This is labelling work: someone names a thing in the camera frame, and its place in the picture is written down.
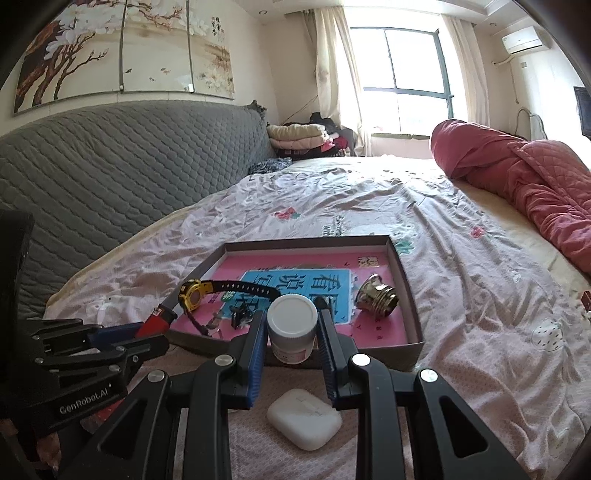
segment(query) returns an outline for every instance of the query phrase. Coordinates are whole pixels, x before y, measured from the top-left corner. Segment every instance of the air conditioner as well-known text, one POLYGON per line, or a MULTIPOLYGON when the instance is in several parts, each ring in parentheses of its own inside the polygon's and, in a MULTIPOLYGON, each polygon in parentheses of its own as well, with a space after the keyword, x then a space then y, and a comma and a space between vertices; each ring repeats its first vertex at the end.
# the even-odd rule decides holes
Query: air conditioner
POLYGON ((535 27, 527 27, 515 33, 503 37, 503 45, 507 52, 515 55, 518 53, 530 53, 534 51, 548 50, 549 43, 543 34, 538 32, 535 27))

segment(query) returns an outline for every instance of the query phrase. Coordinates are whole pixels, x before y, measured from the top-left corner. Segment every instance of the gray quilted headboard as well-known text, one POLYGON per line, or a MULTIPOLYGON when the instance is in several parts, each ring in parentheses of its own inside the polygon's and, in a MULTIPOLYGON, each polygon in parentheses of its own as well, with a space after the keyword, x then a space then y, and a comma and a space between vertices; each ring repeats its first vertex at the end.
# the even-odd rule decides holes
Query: gray quilted headboard
POLYGON ((19 317, 41 317, 73 274, 165 215, 237 183, 271 152, 255 102, 101 105, 0 138, 0 208, 35 217, 19 317))

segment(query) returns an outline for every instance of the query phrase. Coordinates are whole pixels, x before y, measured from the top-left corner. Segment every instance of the painting panel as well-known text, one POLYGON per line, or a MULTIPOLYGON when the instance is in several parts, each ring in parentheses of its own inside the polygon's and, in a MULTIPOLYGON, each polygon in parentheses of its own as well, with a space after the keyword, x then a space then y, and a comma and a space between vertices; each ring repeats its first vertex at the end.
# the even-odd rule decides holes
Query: painting panel
POLYGON ((76 0, 27 48, 14 113, 90 93, 119 90, 125 0, 76 0))
POLYGON ((186 0, 128 0, 123 31, 126 92, 192 92, 186 0))
POLYGON ((189 0, 189 42, 196 93, 234 98, 223 12, 215 0, 189 0))

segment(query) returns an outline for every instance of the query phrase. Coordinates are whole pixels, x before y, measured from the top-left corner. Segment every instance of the ceiling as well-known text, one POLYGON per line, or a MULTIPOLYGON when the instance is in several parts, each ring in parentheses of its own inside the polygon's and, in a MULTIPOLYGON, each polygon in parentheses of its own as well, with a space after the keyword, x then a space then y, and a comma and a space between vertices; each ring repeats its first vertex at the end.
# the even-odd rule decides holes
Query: ceiling
POLYGON ((252 17, 262 23, 279 20, 285 14, 308 8, 332 7, 392 7, 447 14, 463 18, 476 25, 487 25, 488 34, 509 26, 525 14, 512 0, 234 0, 252 17))

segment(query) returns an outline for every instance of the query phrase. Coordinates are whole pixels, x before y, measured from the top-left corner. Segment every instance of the black cable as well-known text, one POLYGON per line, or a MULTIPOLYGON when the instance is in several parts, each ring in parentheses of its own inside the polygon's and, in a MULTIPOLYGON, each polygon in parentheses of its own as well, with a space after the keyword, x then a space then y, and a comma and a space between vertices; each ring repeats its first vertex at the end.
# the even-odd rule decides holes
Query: black cable
POLYGON ((281 124, 283 125, 285 122, 287 122, 290 118, 292 118, 293 116, 297 115, 298 113, 300 113, 304 108, 306 108, 309 104, 311 104, 314 100, 316 100, 318 98, 318 95, 316 95, 312 100, 310 100, 307 104, 305 104, 302 108, 300 108, 296 113, 292 113, 289 117, 287 117, 285 120, 283 120, 281 122, 281 124))

